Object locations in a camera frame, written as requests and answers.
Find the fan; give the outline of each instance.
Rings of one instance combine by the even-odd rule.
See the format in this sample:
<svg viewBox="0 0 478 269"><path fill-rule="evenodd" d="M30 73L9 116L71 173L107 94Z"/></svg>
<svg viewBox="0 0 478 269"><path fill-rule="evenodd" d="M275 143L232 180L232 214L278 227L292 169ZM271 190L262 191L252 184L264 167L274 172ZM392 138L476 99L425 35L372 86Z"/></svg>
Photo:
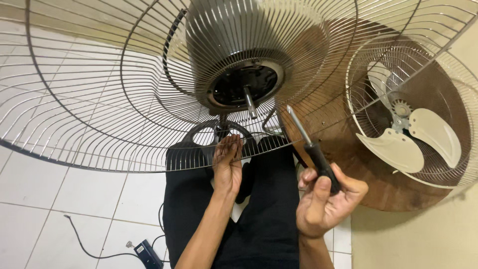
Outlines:
<svg viewBox="0 0 478 269"><path fill-rule="evenodd" d="M242 158L300 140L289 104L312 136L352 118L356 143L414 179L476 178L477 80L447 52L475 1L0 5L0 142L20 153L115 172L210 166L228 134ZM258 148L264 136L276 146ZM172 148L188 149L184 166Z"/></svg>

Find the person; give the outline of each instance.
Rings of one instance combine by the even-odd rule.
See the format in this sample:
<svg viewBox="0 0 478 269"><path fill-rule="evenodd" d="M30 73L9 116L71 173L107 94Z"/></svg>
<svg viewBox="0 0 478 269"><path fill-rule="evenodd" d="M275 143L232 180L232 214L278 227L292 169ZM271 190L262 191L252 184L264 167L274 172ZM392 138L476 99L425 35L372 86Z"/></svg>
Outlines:
<svg viewBox="0 0 478 269"><path fill-rule="evenodd" d="M225 137L213 157L214 188L208 168L188 169L204 164L200 149L186 144L168 149L170 170L186 169L166 172L163 225L172 268L334 267L324 234L351 214L367 184L347 177L334 163L338 194L330 196L330 179L317 178L312 168L297 184L292 146L285 143L278 136L261 139L258 148L267 151L242 167L240 136ZM191 154L198 155L194 165L183 157ZM298 186L307 187L300 199ZM235 223L233 204L248 195Z"/></svg>

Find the leg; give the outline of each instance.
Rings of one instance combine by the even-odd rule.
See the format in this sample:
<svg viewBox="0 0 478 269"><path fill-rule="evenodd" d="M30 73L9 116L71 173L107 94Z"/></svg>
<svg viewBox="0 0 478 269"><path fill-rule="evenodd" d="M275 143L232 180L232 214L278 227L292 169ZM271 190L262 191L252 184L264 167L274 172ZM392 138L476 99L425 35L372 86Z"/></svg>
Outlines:
<svg viewBox="0 0 478 269"><path fill-rule="evenodd" d="M213 174L207 168L171 171L204 165L201 149L194 146L190 142L180 142L166 153L169 171L166 172L163 222L172 268L199 226L214 191L210 183ZM187 161L188 156L194 156L193 161ZM230 220L227 233L231 232L233 224Z"/></svg>
<svg viewBox="0 0 478 269"><path fill-rule="evenodd" d="M279 137L266 137L259 149L265 151L284 144ZM227 241L221 260L237 255L298 259L295 210L299 192L292 154L292 146L287 146L252 158L254 183L249 204Z"/></svg>

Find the hand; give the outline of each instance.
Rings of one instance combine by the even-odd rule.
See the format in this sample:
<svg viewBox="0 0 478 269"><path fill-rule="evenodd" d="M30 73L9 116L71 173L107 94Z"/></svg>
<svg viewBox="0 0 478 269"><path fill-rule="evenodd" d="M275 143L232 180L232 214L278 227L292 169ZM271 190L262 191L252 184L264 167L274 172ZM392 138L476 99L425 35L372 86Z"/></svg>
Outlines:
<svg viewBox="0 0 478 269"><path fill-rule="evenodd" d="M213 157L214 192L236 198L242 181L242 164L240 161L242 140L233 134L221 140L216 146Z"/></svg>
<svg viewBox="0 0 478 269"><path fill-rule="evenodd" d="M342 190L330 197L330 178L317 171L305 169L299 176L299 187L307 187L297 207L297 228L306 237L320 238L335 227L359 204L368 192L368 185L360 180L349 178L335 163L330 165Z"/></svg>

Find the black pants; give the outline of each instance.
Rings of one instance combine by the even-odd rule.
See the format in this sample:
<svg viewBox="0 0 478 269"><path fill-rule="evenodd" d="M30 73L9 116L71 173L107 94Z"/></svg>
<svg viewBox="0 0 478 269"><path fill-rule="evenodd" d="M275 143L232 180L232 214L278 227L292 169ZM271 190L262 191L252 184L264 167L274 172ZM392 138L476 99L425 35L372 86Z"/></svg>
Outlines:
<svg viewBox="0 0 478 269"><path fill-rule="evenodd" d="M258 148L265 150L278 146L277 137L265 137ZM197 149L168 151L170 157L171 154L201 155ZM249 204L237 223L229 219L213 268L299 267L295 224L299 194L292 154L292 146L283 147L254 156L247 170L244 170L246 166L243 168L242 180L254 182ZM180 163L180 157L170 159L177 166L186 168L190 165L184 161ZM163 221L172 268L176 266L211 200L211 178L210 168L166 172Z"/></svg>

